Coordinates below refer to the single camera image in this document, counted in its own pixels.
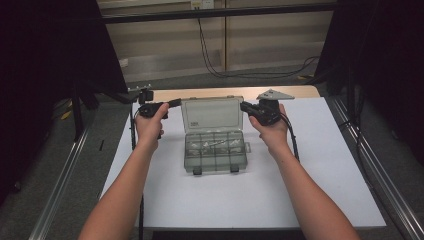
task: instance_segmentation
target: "left hand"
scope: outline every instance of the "left hand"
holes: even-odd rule
[[[158,148],[158,136],[162,135],[162,117],[168,112],[169,104],[164,103],[152,118],[145,118],[137,114],[135,125],[137,128],[138,142],[137,145],[147,145],[153,151]]]

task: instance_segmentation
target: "wrist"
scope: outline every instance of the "wrist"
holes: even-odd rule
[[[139,151],[148,157],[151,157],[155,152],[157,147],[153,143],[147,141],[138,141],[137,145],[134,148],[134,151]]]
[[[292,159],[296,159],[287,145],[282,145],[278,148],[268,148],[269,153],[273,156],[277,164],[284,163],[286,161],[290,161]]]

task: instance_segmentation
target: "right hand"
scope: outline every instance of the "right hand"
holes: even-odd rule
[[[279,107],[280,112],[286,114],[283,104],[280,104]],[[268,151],[272,155],[281,148],[289,148],[287,143],[287,125],[283,120],[271,126],[262,126],[253,116],[250,116],[249,120],[252,126],[260,133],[259,137],[268,146]]]

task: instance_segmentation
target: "hand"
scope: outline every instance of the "hand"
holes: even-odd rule
[[[135,124],[137,128],[137,145],[146,145],[152,152],[158,148],[158,136],[162,135],[162,117],[168,112],[169,104],[164,103],[160,106],[152,118],[145,118],[137,114]]]
[[[280,104],[279,107],[280,112],[286,114],[283,104]],[[281,148],[289,149],[287,143],[287,125],[283,120],[280,120],[271,126],[262,126],[253,116],[249,117],[249,120],[252,126],[259,131],[259,137],[268,146],[268,150],[272,155]]]

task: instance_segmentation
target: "clear plastic box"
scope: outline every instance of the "clear plastic box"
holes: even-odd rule
[[[184,168],[188,173],[239,172],[246,169],[243,97],[182,99]]]

